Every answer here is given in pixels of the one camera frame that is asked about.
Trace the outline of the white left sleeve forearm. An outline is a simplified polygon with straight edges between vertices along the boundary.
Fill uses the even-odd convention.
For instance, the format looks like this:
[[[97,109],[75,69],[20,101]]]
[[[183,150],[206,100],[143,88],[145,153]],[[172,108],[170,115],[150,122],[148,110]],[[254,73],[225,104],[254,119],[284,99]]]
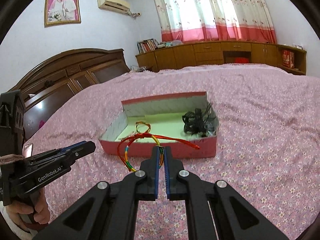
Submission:
[[[14,236],[17,236],[19,239],[24,240],[31,240],[33,239],[33,236],[29,231],[24,231],[20,229],[9,217],[6,208],[3,205],[3,202],[1,202],[1,214],[5,220],[5,224],[9,227],[9,232],[13,233]]]

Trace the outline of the person's left hand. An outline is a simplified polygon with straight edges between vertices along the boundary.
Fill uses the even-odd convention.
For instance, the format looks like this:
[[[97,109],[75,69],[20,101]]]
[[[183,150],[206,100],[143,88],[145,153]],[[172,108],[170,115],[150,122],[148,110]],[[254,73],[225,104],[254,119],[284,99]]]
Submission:
[[[21,219],[21,215],[29,215],[36,212],[34,215],[35,222],[39,224],[47,224],[50,221],[50,212],[44,188],[40,189],[39,197],[36,204],[34,204],[34,207],[18,201],[13,201],[12,204],[5,207],[5,210],[10,219],[24,231],[29,231],[29,229],[25,226]]]

